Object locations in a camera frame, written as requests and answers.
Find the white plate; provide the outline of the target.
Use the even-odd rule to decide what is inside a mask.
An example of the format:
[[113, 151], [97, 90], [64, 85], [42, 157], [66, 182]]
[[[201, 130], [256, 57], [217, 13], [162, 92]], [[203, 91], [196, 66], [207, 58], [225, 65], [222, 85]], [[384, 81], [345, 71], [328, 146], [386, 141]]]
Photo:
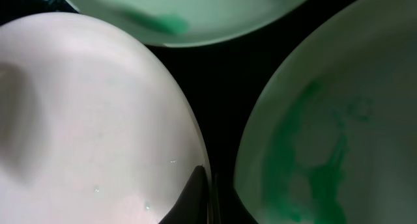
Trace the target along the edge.
[[177, 82], [104, 21], [1, 26], [1, 222], [159, 223], [210, 165]]

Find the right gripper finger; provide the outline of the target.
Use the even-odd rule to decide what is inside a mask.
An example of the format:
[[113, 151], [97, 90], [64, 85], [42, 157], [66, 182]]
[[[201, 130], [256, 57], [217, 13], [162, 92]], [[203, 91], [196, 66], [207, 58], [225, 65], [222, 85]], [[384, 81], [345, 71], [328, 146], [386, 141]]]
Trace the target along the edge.
[[205, 168], [198, 165], [176, 203], [159, 224], [207, 224], [208, 197], [209, 183]]

